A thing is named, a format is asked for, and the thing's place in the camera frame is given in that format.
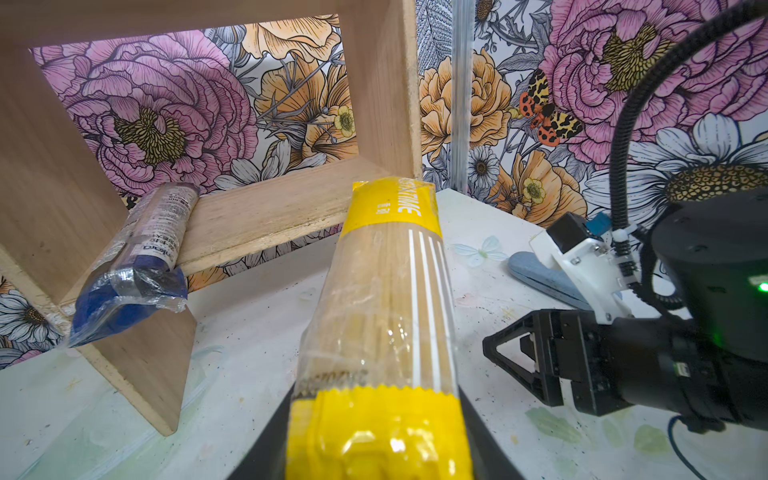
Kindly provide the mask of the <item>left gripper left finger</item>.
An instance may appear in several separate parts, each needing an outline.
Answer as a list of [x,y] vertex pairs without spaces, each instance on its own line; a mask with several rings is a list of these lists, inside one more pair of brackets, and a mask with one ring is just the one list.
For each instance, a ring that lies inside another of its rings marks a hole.
[[293,387],[228,480],[283,480],[286,469],[288,422]]

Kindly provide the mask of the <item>yellow spaghetti bag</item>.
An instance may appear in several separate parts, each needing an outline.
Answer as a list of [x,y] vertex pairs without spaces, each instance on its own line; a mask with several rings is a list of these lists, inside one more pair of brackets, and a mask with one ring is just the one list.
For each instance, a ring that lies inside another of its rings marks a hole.
[[303,336],[289,479],[469,479],[432,184],[359,182]]

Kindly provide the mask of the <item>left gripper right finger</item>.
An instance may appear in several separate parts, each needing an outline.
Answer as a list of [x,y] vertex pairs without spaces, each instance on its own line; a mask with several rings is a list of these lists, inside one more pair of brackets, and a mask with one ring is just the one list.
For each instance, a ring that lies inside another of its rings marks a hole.
[[523,475],[496,442],[463,389],[459,390],[459,399],[472,459],[472,478],[475,480],[523,480]]

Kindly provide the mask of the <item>brown striped spaghetti bag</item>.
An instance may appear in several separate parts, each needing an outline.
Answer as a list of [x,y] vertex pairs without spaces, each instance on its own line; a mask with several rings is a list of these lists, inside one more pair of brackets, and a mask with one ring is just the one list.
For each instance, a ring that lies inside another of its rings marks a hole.
[[177,260],[199,198],[194,184],[165,183],[129,211],[79,292],[69,348],[122,333],[160,310],[186,308],[189,290]]

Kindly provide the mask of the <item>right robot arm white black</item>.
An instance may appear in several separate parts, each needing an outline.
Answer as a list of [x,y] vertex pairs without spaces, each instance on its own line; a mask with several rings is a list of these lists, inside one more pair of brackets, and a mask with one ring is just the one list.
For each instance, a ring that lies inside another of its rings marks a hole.
[[537,310],[483,340],[484,356],[542,403],[604,416],[634,405],[678,413],[693,432],[767,426],[767,191],[687,203],[652,231],[689,318]]

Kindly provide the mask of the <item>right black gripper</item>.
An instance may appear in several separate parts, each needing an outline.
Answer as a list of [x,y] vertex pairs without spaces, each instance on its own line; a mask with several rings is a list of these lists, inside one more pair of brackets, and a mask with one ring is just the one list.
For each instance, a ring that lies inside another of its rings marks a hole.
[[[544,405],[564,404],[560,382],[568,380],[576,410],[604,416],[634,405],[620,386],[624,364],[619,351],[635,326],[634,318],[603,325],[587,311],[537,310],[485,337],[483,355]],[[512,340],[518,340],[520,351],[534,360],[535,371],[499,352]]]

